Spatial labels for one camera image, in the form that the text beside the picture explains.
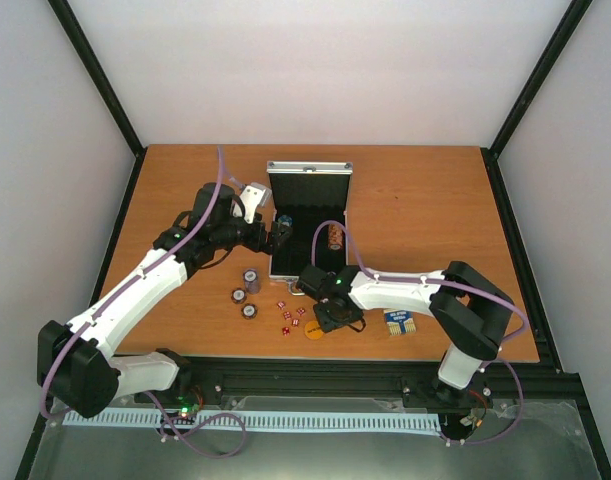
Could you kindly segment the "red poker chip stack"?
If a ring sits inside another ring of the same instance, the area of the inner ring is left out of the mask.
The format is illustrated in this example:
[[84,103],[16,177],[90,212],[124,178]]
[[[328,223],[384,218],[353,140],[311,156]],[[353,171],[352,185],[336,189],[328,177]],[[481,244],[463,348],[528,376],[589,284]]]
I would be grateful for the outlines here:
[[340,251],[344,246],[344,232],[337,224],[328,226],[328,249],[331,251]]

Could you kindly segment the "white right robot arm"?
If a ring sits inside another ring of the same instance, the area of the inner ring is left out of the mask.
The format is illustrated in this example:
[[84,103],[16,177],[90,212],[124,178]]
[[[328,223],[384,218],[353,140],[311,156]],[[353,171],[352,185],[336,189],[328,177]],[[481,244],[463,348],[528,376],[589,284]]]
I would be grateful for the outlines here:
[[365,328],[364,313],[394,309],[434,318],[450,340],[437,381],[466,389],[486,362],[496,359],[514,302],[469,264],[453,261],[444,270],[403,274],[349,265],[326,272],[305,267],[296,287],[315,301],[313,310],[325,333]]

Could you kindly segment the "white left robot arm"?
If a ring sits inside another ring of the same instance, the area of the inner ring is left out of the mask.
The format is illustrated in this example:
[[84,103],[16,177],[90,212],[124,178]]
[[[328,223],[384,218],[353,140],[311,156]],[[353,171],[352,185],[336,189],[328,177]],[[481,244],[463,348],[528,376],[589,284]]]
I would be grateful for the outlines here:
[[271,196],[251,183],[235,191],[205,184],[192,209],[181,212],[138,266],[103,298],[64,324],[48,322],[38,335],[37,381],[44,399],[63,402],[84,418],[120,397],[159,391],[171,402],[193,390],[189,362],[165,348],[117,356],[127,334],[168,294],[195,273],[218,265],[215,254],[243,246],[272,254],[291,230],[266,225],[259,213]]

